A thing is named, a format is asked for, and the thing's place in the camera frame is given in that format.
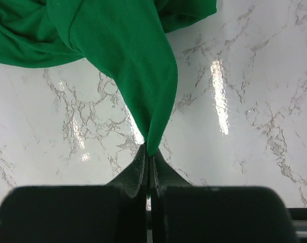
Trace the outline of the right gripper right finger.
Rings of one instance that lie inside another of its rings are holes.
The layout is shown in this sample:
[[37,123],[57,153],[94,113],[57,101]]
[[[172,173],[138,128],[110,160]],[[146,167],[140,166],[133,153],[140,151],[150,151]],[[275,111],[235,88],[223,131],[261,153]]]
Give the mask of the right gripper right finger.
[[259,186],[193,186],[149,159],[154,242],[298,242],[280,197]]

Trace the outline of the green t shirt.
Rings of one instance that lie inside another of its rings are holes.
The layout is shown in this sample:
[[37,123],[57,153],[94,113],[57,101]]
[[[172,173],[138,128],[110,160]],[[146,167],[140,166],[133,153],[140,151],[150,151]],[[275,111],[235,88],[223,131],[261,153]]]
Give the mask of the green t shirt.
[[166,34],[216,13],[216,1],[0,1],[0,64],[47,68],[86,58],[112,78],[154,155],[178,68]]

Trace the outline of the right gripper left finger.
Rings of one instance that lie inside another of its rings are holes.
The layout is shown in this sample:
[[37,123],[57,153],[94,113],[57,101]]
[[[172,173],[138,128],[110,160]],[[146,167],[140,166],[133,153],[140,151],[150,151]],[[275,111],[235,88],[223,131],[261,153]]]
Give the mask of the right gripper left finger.
[[148,156],[104,185],[24,186],[0,205],[0,242],[146,242]]

